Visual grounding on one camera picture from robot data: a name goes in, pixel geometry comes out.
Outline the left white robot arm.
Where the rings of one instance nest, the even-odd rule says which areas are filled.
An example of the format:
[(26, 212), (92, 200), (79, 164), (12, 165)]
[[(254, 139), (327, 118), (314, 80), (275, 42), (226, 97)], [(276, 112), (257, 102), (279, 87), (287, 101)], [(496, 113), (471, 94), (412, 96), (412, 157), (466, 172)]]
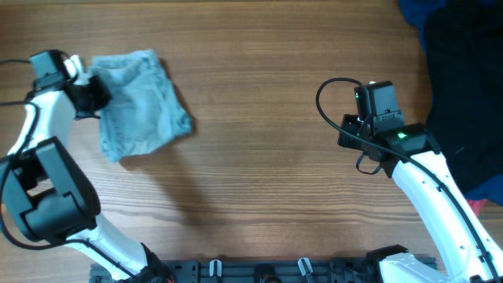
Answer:
[(73, 248), (105, 268), (116, 282), (170, 282), (170, 270), (141, 242), (102, 214), (97, 192), (66, 149), (72, 122), (92, 117), (109, 96), (95, 90), (77, 56), (44, 50), (27, 60), (36, 74), (21, 101), (24, 125), (1, 159), (1, 203), (26, 238), (1, 231), (25, 250)]

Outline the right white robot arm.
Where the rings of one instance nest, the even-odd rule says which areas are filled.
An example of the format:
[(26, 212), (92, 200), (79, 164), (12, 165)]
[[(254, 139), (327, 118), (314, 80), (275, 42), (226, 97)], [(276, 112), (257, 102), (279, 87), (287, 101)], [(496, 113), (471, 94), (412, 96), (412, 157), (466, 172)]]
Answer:
[(502, 250), (469, 207), (446, 158), (424, 125), (406, 124), (389, 81), (355, 83), (357, 114), (346, 114), (339, 145), (378, 164), (409, 198), (441, 255), (445, 272), (421, 263), (407, 249), (369, 256), (381, 282), (500, 282)]

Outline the light blue denim shorts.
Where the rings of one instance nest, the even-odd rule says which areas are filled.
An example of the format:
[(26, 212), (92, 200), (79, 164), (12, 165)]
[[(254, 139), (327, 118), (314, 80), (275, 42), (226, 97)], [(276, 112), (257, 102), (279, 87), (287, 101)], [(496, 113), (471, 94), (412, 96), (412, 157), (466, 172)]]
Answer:
[(89, 73), (111, 94), (100, 111), (101, 151), (108, 160), (150, 154), (193, 132), (193, 118), (155, 51), (94, 57)]

